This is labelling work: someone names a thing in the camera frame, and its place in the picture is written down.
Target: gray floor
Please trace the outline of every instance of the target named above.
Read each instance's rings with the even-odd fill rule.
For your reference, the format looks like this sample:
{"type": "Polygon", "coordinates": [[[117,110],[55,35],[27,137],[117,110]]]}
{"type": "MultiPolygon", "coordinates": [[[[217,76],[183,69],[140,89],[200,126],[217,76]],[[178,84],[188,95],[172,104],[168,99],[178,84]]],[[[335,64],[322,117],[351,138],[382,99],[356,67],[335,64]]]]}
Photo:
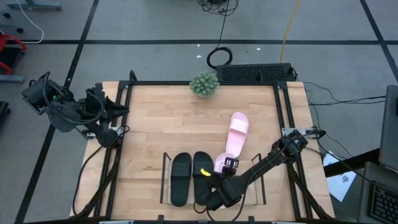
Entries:
{"type": "MultiPolygon", "coordinates": [[[[398,40],[398,2],[366,0],[386,40],[398,40]]],[[[43,28],[45,40],[79,40],[93,0],[62,1],[63,11],[29,11],[27,15],[43,28]]],[[[283,39],[293,0],[241,1],[227,18],[224,39],[283,39]]],[[[10,11],[0,1],[0,9],[11,13],[12,21],[25,29],[4,32],[21,39],[38,39],[37,32],[20,11],[10,11]]],[[[99,0],[88,40],[188,40],[217,39],[222,16],[205,13],[193,1],[186,0],[99,0]]],[[[359,1],[302,0],[288,38],[290,40],[377,40],[359,1]]],[[[233,64],[277,63],[280,45],[230,44],[233,64]]],[[[83,97],[84,90],[103,81],[127,79],[134,70],[139,80],[189,80],[206,65],[213,44],[162,45],[85,45],[79,59],[71,91],[83,97]]],[[[77,45],[28,45],[28,51],[16,65],[15,72],[26,80],[37,79],[46,71],[63,84],[77,45]]],[[[398,60],[398,45],[389,45],[398,60]]],[[[226,55],[215,54],[214,64],[226,55]]],[[[287,45],[284,62],[290,62],[300,81],[329,88],[337,99],[353,99],[385,94],[386,86],[397,84],[379,45],[287,45]]],[[[331,101],[330,95],[306,84],[314,103],[331,101]]],[[[0,100],[10,102],[12,113],[1,129],[0,142],[0,223],[12,223],[24,196],[49,122],[37,116],[21,100],[25,84],[0,83],[0,100]]],[[[317,107],[320,126],[338,140],[351,154],[377,148],[380,142],[384,105],[336,105],[317,107]]],[[[313,122],[317,119],[313,113],[313,122]]],[[[336,143],[323,145],[341,156],[347,153],[336,143]]],[[[56,131],[44,164],[26,222],[67,218],[78,171],[83,159],[85,140],[76,132],[56,131]]],[[[339,217],[355,217],[354,184],[344,203],[334,203],[339,217]]]]}

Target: green plant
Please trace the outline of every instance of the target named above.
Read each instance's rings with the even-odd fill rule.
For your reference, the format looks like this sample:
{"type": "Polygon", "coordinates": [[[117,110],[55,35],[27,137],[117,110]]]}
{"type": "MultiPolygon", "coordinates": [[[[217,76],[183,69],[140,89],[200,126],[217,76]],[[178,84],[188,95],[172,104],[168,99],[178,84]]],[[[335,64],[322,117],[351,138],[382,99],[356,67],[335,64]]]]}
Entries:
{"type": "Polygon", "coordinates": [[[204,71],[195,75],[189,85],[194,94],[200,97],[210,97],[214,95],[220,83],[214,73],[204,71]]]}

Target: black sandal pair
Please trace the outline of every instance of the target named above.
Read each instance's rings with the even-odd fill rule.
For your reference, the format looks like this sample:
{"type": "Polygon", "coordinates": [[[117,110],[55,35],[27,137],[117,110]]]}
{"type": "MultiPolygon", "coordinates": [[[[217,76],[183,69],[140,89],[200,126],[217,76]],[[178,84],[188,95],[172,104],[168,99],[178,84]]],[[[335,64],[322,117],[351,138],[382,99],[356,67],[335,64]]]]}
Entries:
{"type": "Polygon", "coordinates": [[[213,170],[213,160],[205,152],[196,152],[192,158],[187,152],[178,154],[172,163],[171,172],[171,203],[176,207],[182,207],[187,203],[191,174],[195,191],[195,203],[206,205],[206,198],[211,193],[207,185],[207,177],[200,170],[208,172],[213,170]]]}

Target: keyboard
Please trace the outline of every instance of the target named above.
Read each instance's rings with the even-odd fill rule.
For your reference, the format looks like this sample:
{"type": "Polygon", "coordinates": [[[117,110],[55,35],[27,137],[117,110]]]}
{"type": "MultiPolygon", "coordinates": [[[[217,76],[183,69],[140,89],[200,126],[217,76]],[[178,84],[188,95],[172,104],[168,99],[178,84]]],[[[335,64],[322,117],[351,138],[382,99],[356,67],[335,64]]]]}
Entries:
{"type": "Polygon", "coordinates": [[[398,224],[398,190],[375,182],[371,184],[368,215],[380,222],[398,224]]]}

